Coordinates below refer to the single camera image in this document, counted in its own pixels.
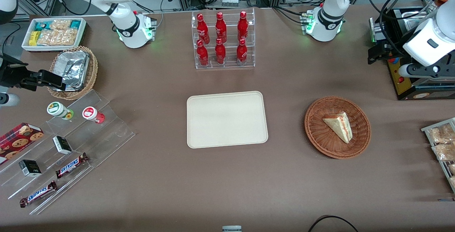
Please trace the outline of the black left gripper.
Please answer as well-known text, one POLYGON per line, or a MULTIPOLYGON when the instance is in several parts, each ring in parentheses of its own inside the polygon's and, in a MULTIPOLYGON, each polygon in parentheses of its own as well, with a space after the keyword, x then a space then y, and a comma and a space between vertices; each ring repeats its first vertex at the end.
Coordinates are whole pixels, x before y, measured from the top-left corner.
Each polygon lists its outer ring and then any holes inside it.
POLYGON ((388 61, 394 58, 410 60, 410 55, 403 49, 404 44, 405 42, 397 42, 394 46, 389 42, 376 44, 368 49, 368 64, 372 65, 379 60, 388 61))

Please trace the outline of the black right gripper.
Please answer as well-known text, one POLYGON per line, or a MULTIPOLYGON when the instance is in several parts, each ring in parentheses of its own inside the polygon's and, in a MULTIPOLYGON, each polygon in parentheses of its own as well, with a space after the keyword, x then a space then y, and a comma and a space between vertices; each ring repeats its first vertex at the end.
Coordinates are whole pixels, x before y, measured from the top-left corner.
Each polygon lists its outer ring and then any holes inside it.
MULTIPOLYGON (((2 54, 0 67, 0 85, 7 88, 24 88, 29 91, 36 91, 35 85, 30 85, 33 82, 31 75, 34 73, 27 69, 27 63, 2 54)), ((35 73, 37 82, 46 83, 47 87, 54 91, 66 91, 66 84, 63 83, 63 78, 47 70, 39 70, 35 73)))

